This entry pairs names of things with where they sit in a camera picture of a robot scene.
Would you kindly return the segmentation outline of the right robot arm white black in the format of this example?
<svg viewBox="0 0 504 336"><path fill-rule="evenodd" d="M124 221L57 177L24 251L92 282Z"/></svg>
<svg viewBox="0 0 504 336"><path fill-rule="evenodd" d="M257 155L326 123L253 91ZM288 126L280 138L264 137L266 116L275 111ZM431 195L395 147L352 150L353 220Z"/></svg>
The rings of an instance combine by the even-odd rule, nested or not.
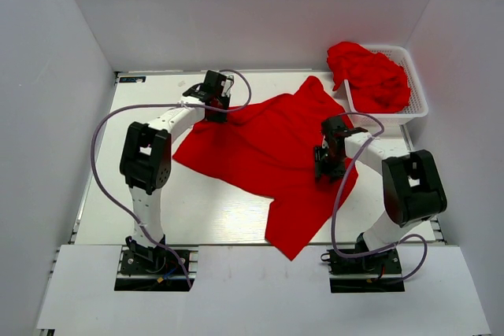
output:
<svg viewBox="0 0 504 336"><path fill-rule="evenodd" d="M409 231L447 209L447 196L430 152L418 150L400 155L380 140L385 132L380 120L360 113L377 124L378 130L371 133L363 127L347 126L343 119L347 115L359 113L340 113L321 123L323 142L313 151L315 179L326 175L331 181L340 181L331 218L335 254L343 259L355 259L361 270L372 272L383 264L385 252L410 238ZM357 162L380 174L384 212L360 235L358 243L364 247L356 253L344 253L337 247L336 217L343 190Z"/></svg>

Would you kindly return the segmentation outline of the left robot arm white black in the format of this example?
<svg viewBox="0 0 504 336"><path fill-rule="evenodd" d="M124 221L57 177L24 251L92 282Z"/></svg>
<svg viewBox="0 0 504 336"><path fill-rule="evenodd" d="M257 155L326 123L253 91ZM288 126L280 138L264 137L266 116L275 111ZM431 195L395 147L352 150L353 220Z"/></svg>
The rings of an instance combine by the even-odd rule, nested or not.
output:
<svg viewBox="0 0 504 336"><path fill-rule="evenodd" d="M133 122L127 129L120 159L120 173L132 196L133 213L140 220L128 248L139 254L139 263L150 272L160 271L166 252L161 225L161 188L172 170L172 144L202 120L223 122L229 108L234 77L208 71L202 83L184 91L180 106L147 123Z"/></svg>

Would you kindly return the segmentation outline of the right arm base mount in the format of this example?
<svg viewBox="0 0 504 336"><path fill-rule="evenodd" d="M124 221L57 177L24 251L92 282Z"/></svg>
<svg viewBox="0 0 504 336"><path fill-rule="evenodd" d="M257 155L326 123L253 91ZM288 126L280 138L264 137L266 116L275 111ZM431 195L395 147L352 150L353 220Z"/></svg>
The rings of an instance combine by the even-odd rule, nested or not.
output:
<svg viewBox="0 0 504 336"><path fill-rule="evenodd" d="M402 265L396 249L369 257L343 259L333 249L321 254L328 265L332 294L402 293Z"/></svg>

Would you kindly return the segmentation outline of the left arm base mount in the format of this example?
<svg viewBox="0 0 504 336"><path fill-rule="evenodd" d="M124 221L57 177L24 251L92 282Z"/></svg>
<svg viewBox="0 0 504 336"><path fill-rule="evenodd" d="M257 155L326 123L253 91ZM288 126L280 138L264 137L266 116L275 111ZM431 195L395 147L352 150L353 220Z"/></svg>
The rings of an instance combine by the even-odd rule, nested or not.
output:
<svg viewBox="0 0 504 336"><path fill-rule="evenodd" d="M123 247L113 289L116 292L189 292L191 288L185 272L193 284L198 267L198 250L175 249L175 252L186 271L171 253L162 256L158 263L151 263Z"/></svg>

